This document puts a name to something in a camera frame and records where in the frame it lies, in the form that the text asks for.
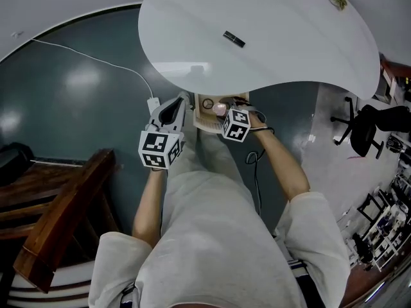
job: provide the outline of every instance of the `brown floor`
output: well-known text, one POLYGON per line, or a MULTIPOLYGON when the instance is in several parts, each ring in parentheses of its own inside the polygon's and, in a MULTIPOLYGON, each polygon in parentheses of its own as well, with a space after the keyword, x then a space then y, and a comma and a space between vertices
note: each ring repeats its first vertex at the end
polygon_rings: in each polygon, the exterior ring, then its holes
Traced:
POLYGON ((351 274, 348 278, 347 288, 345 289, 345 295, 342 299, 340 307, 353 307, 355 300, 375 285, 380 283, 385 277, 394 271, 395 267, 399 267, 404 259, 411 254, 411 241, 403 246, 401 253, 392 258, 391 261, 379 272, 377 268, 373 267, 369 271, 364 271, 364 265, 357 265, 351 270, 351 274))

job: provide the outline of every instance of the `shirt sleeve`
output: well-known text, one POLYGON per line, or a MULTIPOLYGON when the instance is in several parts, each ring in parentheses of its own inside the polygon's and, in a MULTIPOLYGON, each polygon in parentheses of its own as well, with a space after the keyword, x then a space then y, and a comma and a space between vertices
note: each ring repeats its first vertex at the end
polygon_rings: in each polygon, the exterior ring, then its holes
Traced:
POLYGON ((100 237, 91 278, 89 307, 118 308, 122 291, 137 277, 152 248, 125 234, 109 232, 100 237))
POLYGON ((294 259, 307 265, 324 305, 338 308, 350 265, 347 249, 324 195, 307 192, 293 198, 285 245, 294 259))

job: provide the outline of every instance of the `gray floor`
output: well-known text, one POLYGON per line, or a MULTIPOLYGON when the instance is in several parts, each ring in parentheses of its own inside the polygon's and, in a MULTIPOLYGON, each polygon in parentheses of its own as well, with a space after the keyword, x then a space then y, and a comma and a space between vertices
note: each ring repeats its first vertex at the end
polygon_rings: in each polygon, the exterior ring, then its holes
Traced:
MULTIPOLYGON (((123 10, 70 24, 42 37, 140 72, 161 101, 180 89, 166 81, 141 48, 139 10, 123 10)), ((268 124, 300 160, 311 129, 318 85, 288 83, 250 93, 268 124)), ((33 42, 0 64, 0 143, 29 145, 36 156, 88 159, 99 148, 114 148, 118 171, 111 181, 116 212, 126 232, 143 191, 148 169, 137 154, 149 113, 142 80, 121 69, 58 47, 33 42)), ((241 175, 254 190, 253 167, 243 161, 257 142, 228 142, 241 175)), ((284 198, 266 158, 259 163, 262 217, 272 230, 284 198)))

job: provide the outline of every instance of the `forearm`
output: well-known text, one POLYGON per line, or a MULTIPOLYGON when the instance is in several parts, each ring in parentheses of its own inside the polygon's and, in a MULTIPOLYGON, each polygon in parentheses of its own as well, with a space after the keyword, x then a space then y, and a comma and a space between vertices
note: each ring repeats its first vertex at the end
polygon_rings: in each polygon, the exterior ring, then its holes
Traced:
POLYGON ((310 184, 299 163, 271 131, 256 132, 288 200, 308 192, 310 184))
POLYGON ((133 237, 152 248, 160 239, 160 205, 164 171, 151 171, 133 224, 133 237))

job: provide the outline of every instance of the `chair armrest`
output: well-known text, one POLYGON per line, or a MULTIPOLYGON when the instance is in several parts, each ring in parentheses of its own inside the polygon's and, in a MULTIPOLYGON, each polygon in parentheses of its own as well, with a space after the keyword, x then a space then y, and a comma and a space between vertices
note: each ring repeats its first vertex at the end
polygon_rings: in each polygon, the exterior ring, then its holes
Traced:
POLYGON ((63 186, 27 237, 13 267, 40 291, 49 291, 74 230, 115 163, 113 150, 95 153, 63 186))

